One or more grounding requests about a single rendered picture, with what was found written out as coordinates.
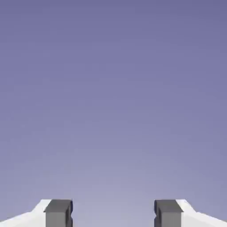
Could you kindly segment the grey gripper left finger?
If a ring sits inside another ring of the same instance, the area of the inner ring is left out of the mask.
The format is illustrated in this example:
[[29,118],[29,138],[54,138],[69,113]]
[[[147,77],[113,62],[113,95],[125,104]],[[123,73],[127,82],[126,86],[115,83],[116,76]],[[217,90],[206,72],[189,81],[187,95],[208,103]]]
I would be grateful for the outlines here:
[[42,199],[32,211],[0,222],[0,227],[73,227],[73,201]]

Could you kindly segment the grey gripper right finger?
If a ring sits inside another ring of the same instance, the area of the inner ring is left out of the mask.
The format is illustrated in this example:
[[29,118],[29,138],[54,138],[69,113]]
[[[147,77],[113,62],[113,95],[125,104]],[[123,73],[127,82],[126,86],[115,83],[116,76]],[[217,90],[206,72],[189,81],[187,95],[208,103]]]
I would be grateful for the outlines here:
[[227,227],[227,222],[197,212],[185,199],[155,200],[154,227]]

